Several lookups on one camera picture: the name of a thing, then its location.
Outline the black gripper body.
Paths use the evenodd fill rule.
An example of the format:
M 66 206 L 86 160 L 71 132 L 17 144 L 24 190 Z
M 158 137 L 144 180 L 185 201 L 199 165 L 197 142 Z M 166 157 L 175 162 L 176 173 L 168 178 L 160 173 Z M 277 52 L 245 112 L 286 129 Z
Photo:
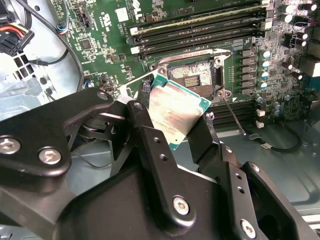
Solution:
M 227 240 L 232 236 L 221 188 L 212 179 L 179 170 L 196 211 L 188 229 L 158 220 L 142 170 L 128 168 L 73 195 L 66 185 L 52 194 L 0 189 L 0 210 L 45 240 Z

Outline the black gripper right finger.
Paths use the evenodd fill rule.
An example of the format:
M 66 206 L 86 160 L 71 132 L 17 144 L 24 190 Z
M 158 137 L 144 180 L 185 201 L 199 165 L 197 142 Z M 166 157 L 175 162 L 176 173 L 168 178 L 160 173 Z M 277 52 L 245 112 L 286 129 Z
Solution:
M 199 173 L 215 180 L 218 227 L 224 240 L 317 240 L 266 172 L 252 161 L 241 164 L 202 116 L 187 135 Z

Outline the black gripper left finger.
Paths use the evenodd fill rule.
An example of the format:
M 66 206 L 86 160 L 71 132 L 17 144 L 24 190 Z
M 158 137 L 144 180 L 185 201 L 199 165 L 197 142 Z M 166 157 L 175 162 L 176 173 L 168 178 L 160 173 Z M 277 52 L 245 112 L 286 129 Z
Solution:
M 196 211 L 187 198 L 179 169 L 164 134 L 154 128 L 147 108 L 138 101 L 116 103 L 110 95 L 88 88 L 0 123 L 0 136 L 19 143 L 0 155 L 0 179 L 34 192 L 52 192 L 71 167 L 71 148 L 80 126 L 91 117 L 104 119 L 107 140 L 121 147 L 118 163 L 143 168 L 148 209 L 165 230 L 187 230 Z

